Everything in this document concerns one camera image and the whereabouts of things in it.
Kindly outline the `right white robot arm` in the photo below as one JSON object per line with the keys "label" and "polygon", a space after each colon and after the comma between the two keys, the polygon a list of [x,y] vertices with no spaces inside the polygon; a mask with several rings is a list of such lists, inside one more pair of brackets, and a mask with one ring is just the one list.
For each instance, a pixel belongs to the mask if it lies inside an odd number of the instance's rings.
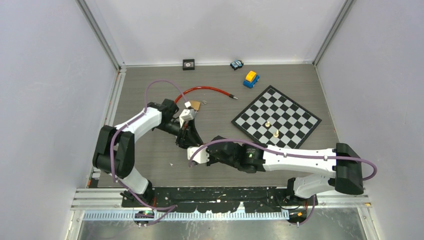
{"label": "right white robot arm", "polygon": [[285,170],[307,173],[287,181],[285,198],[291,205],[331,190],[354,196],[364,192],[362,164],[346,143],[337,143],[335,148],[305,150],[252,145],[246,141],[238,144],[217,136],[205,151],[208,164],[222,163],[248,174]]}

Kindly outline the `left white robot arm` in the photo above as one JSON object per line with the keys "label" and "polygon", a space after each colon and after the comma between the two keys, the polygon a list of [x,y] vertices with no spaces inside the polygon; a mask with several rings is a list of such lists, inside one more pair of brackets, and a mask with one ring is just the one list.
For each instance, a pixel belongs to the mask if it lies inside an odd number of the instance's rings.
{"label": "left white robot arm", "polygon": [[129,189],[124,197],[141,207],[148,207],[154,199],[153,185],[135,167],[135,144],[144,134],[159,129],[176,137],[176,145],[182,149],[199,147],[203,141],[195,121],[178,120],[177,104],[165,99],[161,104],[150,102],[138,115],[116,126],[103,126],[98,135],[93,154],[93,167],[113,175]]}

